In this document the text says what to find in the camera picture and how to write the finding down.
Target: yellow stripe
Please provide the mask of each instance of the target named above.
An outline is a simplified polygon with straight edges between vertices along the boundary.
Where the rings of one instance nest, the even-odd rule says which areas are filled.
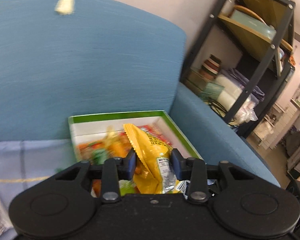
[[[46,177],[37,177],[32,179],[0,179],[0,183],[22,183],[22,182],[32,182],[32,181],[41,181],[49,178],[49,176]]]

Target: brown floor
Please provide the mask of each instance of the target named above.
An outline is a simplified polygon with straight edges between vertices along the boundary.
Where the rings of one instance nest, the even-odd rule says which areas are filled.
[[[249,136],[247,141],[261,155],[269,165],[272,174],[280,183],[282,188],[286,188],[290,182],[287,175],[287,155],[282,145],[278,144],[275,149],[265,150],[262,146],[258,148],[258,142],[253,136]]]

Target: metal bolt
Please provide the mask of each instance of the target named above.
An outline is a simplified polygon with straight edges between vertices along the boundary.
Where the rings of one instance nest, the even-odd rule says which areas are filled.
[[[119,197],[119,195],[115,192],[110,191],[110,192],[104,193],[102,197],[105,200],[116,200]]]
[[[205,200],[207,198],[207,194],[202,191],[192,192],[190,197],[194,200]]]

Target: folded blanket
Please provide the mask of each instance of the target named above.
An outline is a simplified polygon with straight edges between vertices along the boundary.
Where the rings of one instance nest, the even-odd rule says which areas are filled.
[[[249,79],[247,79],[244,75],[242,75],[239,71],[237,71],[235,68],[230,68],[228,70],[222,70],[221,71],[223,75],[229,78],[231,76],[235,80],[237,80],[241,85],[242,89],[249,83]],[[254,95],[259,101],[263,102],[265,100],[265,94],[262,92],[262,90],[255,86],[252,95]]]

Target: yellow snack bag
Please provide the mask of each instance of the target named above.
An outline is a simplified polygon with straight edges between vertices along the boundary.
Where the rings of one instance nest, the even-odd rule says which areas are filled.
[[[140,193],[173,191],[178,181],[169,163],[172,147],[131,123],[124,124],[123,128],[139,157],[133,180]]]

